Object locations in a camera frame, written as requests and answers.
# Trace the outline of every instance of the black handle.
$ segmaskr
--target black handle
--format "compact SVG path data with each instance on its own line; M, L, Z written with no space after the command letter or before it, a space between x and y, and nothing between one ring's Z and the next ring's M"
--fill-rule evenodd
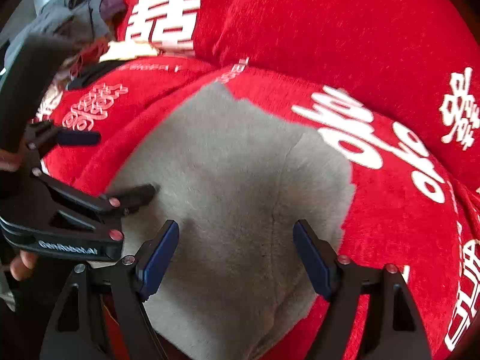
M15 153L29 119L74 46L59 38L29 35L0 81L0 149Z
M340 288L305 360L342 360L362 294L361 270L354 262L344 268Z

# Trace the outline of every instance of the red cushion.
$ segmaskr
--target red cushion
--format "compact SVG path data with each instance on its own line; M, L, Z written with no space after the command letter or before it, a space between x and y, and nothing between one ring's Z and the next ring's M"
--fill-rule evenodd
M162 63L164 58L158 57L157 63ZM118 74L121 80L126 80L131 71ZM137 79L148 74L149 71L143 71ZM457 222L463 228L465 239L471 240L472 231L478 231L472 222L475 217L463 208L460 200L457 203L459 215L455 213L449 180L456 181L413 132L368 111L341 92L242 65L208 73L173 92L164 92L164 83L158 82L152 85L154 88L149 88L146 96L155 88L157 93L164 95L159 95L147 109L125 123L130 114L129 102L118 100L115 108L112 107L112 117L94 125L95 130L105 132L109 139L88 153L77 148L55 149L47 157L49 170L53 176L66 179L81 190L102 193L143 137L186 98L215 79L226 83L236 98L246 97L285 120L319 128L333 147L351 159L357 191L343 226L345 238L340 252L360 264L381 267L385 263L395 263L403 272L409 270L409 288L435 353L442 346L457 299L461 261ZM142 102L140 90L135 98ZM330 118L319 122L321 113L327 112L331 112ZM63 117L63 111L57 109L54 115L56 119ZM360 120L347 122L347 116ZM59 166L60 158L71 158L72 162L80 160L81 174ZM468 287L464 290L471 293ZM318 299L309 317L300 321L264 359L303 359L325 310L325 302ZM356 326L362 326L364 317L365 299L361 302ZM354 357L361 334L361 328L354 330L347 359Z
M171 38L178 40L180 49L189 48L182 40L192 40L195 55L198 58L210 63L217 63L218 60L213 56L213 47L222 32L231 1L126 0L128 11L122 23L117 27L117 38L124 40L127 34L127 38L140 37L162 44L162 40L168 40L168 37L161 32L166 25L165 34L169 29L174 30ZM134 26L135 30L128 30L131 26ZM184 27L182 34L178 33L181 27Z
M252 66L349 88L415 130L469 188L480 187L480 131L472 130L471 147L457 135L441 140L455 124L439 111L452 95L451 74L473 68L469 93L480 96L479 47L448 0L233 0L214 55L222 65L249 57ZM461 117L480 126L470 112Z

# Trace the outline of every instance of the blue gripper pad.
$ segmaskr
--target blue gripper pad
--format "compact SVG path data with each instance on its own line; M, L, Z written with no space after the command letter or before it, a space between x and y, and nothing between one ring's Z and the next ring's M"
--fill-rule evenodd
M166 221L140 258L136 272L141 282L138 294L144 302L151 295L157 293L170 260L177 249L179 237L179 225L172 220Z
M303 266L307 271L313 289L329 302L333 295L333 289L330 287L330 270L320 256L320 252L315 247L304 226L310 227L304 220L297 221L294 225L293 242Z

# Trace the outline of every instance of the screw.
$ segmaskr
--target screw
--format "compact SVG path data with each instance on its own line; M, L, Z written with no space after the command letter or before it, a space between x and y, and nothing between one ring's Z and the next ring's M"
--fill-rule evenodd
M341 254L337 257L337 260L340 264L343 266L349 265L352 261L349 256L345 256L344 254Z
M124 266L131 266L135 262L135 256L129 255L122 258L121 263Z
M123 239L123 233L118 230L110 230L110 238L114 241L121 241Z
M75 266L75 269L74 269L76 274L81 274L84 270L85 270L85 264L78 264L77 266Z
M109 198L109 202L115 208L120 207L120 200L118 200L117 198Z
M387 264L385 265L385 269L391 274L396 274L398 272L398 268L395 264Z
M42 171L38 168L33 168L32 173L35 177L40 177L42 175Z

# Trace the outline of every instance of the grey cloth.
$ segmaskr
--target grey cloth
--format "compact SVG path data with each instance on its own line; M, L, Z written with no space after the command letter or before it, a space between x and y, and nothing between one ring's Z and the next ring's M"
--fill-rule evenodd
M110 33L100 16L102 0L50 0L11 42L5 54L5 68L12 64L16 51L30 33L59 36L74 43L78 50L96 38Z
M236 101L213 83L176 109L124 164L111 190L156 182L123 222L134 254L165 220L180 243L156 295L153 327L194 360L257 359L306 316L315 293L292 229L307 219L338 248L350 162L313 129Z

